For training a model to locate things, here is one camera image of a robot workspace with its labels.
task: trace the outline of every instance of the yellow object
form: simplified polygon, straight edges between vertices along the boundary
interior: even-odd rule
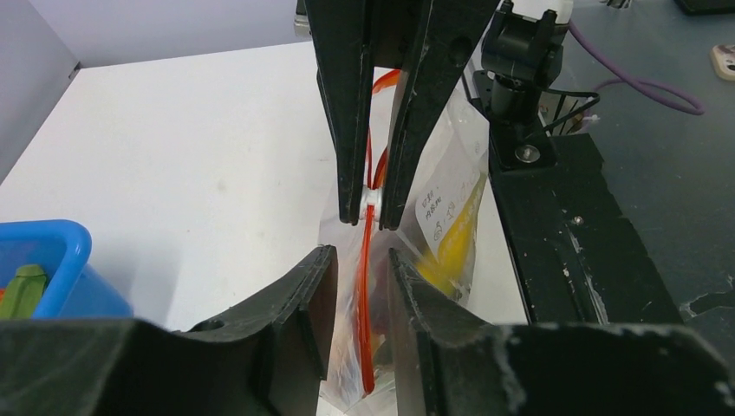
[[[465,260],[472,247],[478,226],[480,200],[485,188],[485,176],[481,176],[459,213],[454,224],[439,243],[437,256],[430,249],[422,253],[416,270],[434,287],[447,296],[453,296],[465,269]]]

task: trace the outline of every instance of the white wall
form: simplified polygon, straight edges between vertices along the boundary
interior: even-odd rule
[[[293,30],[296,0],[30,2],[84,67],[300,40]]]
[[[0,0],[0,182],[62,98],[76,63],[27,0]]]

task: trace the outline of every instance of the screw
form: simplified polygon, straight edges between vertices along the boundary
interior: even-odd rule
[[[541,152],[534,146],[523,145],[516,149],[516,157],[524,163],[533,163],[541,159]]]

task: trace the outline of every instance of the ziplock bag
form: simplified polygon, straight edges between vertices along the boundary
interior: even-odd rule
[[[380,187],[398,73],[379,79],[368,135],[366,185]],[[320,223],[319,243],[340,264],[335,330],[322,397],[348,414],[395,406],[387,306],[387,252],[401,250],[421,275],[465,305],[472,287],[479,203],[487,183],[488,124],[455,90],[421,155],[397,231],[377,231],[374,208],[356,226],[339,219],[336,183]],[[376,166],[373,175],[372,166]]]

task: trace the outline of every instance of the white surface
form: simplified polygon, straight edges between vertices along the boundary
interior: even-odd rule
[[[79,221],[137,315],[189,329],[316,244],[335,155],[315,72],[310,43],[83,69],[0,185],[0,221]],[[524,322],[491,198],[470,303]]]
[[[294,35],[296,0],[30,2],[85,67],[300,40]]]

